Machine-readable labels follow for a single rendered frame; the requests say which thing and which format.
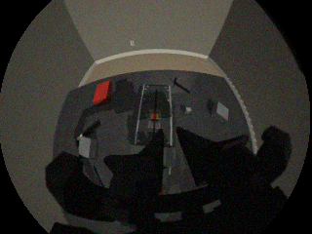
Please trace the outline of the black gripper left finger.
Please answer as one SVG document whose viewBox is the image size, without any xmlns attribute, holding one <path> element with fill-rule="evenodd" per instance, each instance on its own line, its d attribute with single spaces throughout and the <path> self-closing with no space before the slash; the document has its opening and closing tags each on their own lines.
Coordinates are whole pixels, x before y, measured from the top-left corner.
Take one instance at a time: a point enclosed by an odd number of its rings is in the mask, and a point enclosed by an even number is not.
<svg viewBox="0 0 312 234">
<path fill-rule="evenodd" d="M 136 155 L 108 155 L 104 157 L 104 164 L 112 173 L 125 173 L 125 175 L 151 176 L 157 192 L 163 191 L 164 171 L 164 130 L 159 133 Z"/>
</svg>

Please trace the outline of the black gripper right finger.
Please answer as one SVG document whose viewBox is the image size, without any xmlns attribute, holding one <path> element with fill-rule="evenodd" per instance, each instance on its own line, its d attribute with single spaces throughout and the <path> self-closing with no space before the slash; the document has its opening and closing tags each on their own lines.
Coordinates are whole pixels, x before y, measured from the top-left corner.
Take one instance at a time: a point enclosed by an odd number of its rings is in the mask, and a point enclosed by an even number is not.
<svg viewBox="0 0 312 234">
<path fill-rule="evenodd" d="M 176 128 L 176 135 L 190 171 L 194 176 L 196 187 L 204 186 L 206 179 L 215 170 L 221 157 L 231 151 L 235 151 L 247 144 L 249 136 L 232 137 L 226 141 L 214 141 L 206 139 L 198 134 L 192 134 L 184 128 Z"/>
</svg>

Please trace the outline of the red block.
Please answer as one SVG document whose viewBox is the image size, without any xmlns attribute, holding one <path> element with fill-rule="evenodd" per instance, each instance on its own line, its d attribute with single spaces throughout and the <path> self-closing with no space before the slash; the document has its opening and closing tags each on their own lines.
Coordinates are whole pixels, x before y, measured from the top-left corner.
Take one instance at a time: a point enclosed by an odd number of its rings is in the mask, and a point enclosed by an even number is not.
<svg viewBox="0 0 312 234">
<path fill-rule="evenodd" d="M 110 93 L 112 93 L 112 82 L 106 81 L 97 85 L 93 103 L 96 105 L 110 101 Z"/>
</svg>

